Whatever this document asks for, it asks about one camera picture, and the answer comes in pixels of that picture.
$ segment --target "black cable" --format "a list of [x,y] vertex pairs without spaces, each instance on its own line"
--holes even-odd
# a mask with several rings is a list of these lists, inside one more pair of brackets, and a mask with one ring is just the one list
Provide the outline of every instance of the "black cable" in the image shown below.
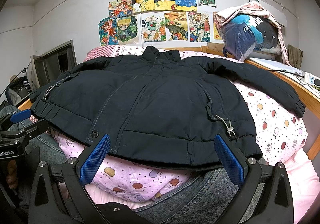
[[303,78],[304,76],[303,75],[300,75],[298,74],[297,72],[287,72],[287,71],[284,71],[284,70],[268,70],[269,72],[285,72],[285,73],[290,73],[290,74],[293,74],[295,76],[298,76],[298,77],[301,77]]
[[22,71],[20,71],[14,78],[13,78],[13,80],[6,86],[6,88],[3,90],[3,92],[0,94],[0,98],[1,98],[1,96],[2,96],[2,94],[6,91],[6,89],[9,87],[9,85],[18,77],[18,75],[20,74],[20,73],[25,73],[27,71],[27,68],[23,68],[22,69]]

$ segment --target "denim pants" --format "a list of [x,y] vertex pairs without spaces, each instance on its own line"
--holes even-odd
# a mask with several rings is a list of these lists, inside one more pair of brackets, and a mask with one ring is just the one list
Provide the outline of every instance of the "denim pants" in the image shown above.
[[[8,106],[2,109],[0,117],[18,111],[16,107]],[[31,123],[26,119],[13,125],[10,131],[17,131]],[[29,145],[26,146],[26,152],[30,153],[36,147],[40,147],[40,160],[47,161],[49,164],[66,161],[63,151],[47,133],[30,140]],[[27,209],[29,194],[21,182],[18,189],[20,206]],[[262,189],[263,184],[259,184],[241,222],[251,217]],[[231,202],[237,190],[238,186],[231,183],[225,169],[218,168],[199,173],[182,186],[164,194],[161,199],[133,211],[154,224],[213,224]]]

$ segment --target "black snap button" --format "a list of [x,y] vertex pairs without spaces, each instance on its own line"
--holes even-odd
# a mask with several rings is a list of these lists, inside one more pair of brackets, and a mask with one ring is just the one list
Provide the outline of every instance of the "black snap button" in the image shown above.
[[91,137],[92,137],[92,138],[96,138],[98,135],[99,135],[98,130],[93,130],[93,131],[91,132]]

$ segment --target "wooden bed rail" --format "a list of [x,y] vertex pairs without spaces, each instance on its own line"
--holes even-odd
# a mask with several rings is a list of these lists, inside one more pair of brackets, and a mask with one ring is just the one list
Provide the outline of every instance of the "wooden bed rail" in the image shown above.
[[[207,46],[201,46],[201,47],[172,47],[172,48],[164,48],[165,50],[179,50],[181,52],[184,51],[195,51],[195,52],[203,52],[208,54],[214,54],[214,55],[220,55],[223,56],[221,51],[217,51],[214,49],[209,49]],[[245,60],[246,63],[255,65],[259,68],[268,70],[269,68],[260,65],[254,61],[251,60]],[[320,99],[313,95],[310,91],[305,89],[303,86],[298,84],[296,81],[286,77],[284,74],[279,72],[272,72],[274,75],[278,76],[280,79],[284,80],[285,82],[289,83],[297,92],[299,95],[299,98],[302,100],[302,102],[306,105],[306,107],[313,112],[319,119],[320,119]],[[19,106],[20,110],[29,109],[31,107],[32,103],[30,100],[25,101],[22,105]],[[320,134],[317,137],[316,141],[313,143],[312,147],[308,151],[307,155],[310,160],[313,160],[318,152],[320,151]]]

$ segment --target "blue textured pad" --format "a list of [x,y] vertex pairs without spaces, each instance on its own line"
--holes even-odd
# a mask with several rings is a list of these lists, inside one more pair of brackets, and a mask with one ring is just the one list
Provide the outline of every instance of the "blue textured pad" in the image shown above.
[[235,185],[242,186],[244,183],[243,168],[233,155],[229,147],[223,141],[220,135],[214,137],[214,150],[216,151],[223,167],[225,168],[231,182]]
[[110,137],[106,134],[81,167],[79,180],[83,186],[92,182],[109,149]]
[[10,122],[17,124],[22,120],[28,119],[29,117],[31,117],[31,110],[27,109],[27,110],[13,114],[10,118]]

